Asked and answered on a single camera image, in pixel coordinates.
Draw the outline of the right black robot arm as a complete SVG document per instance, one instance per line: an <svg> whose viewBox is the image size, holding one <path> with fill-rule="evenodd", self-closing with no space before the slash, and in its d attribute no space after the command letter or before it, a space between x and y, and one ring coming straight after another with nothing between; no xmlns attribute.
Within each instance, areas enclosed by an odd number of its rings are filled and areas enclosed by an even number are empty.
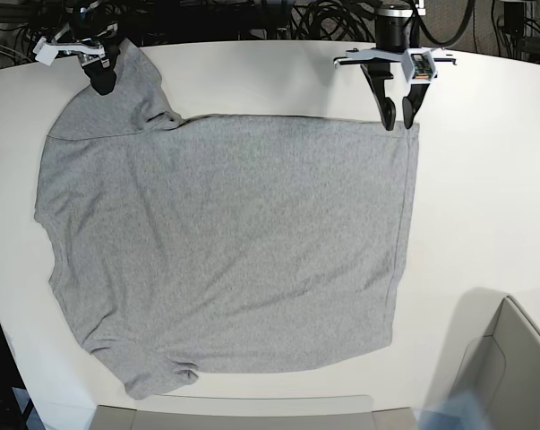
<svg viewBox="0 0 540 430"><path fill-rule="evenodd" d="M116 60L120 54L118 23L106 15L106 1L63 1L63 27L53 41L59 51L77 55L90 86L101 96L116 85Z"/></svg>

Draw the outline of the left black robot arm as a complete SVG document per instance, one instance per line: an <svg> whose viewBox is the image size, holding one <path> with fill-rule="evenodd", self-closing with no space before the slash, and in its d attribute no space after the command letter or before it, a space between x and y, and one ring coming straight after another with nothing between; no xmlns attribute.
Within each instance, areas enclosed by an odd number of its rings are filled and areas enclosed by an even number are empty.
<svg viewBox="0 0 540 430"><path fill-rule="evenodd" d="M333 59L335 67L358 66L373 94L383 127L391 131L397 110L386 95L385 82L394 78L393 65L403 73L409 93L402 99L403 124L412 127L426 92L437 79L438 63L455 65L457 59L450 53L439 54L435 48L420 45L421 17L424 3L412 5L379 4L373 8L375 47L349 49L342 57Z"/></svg>

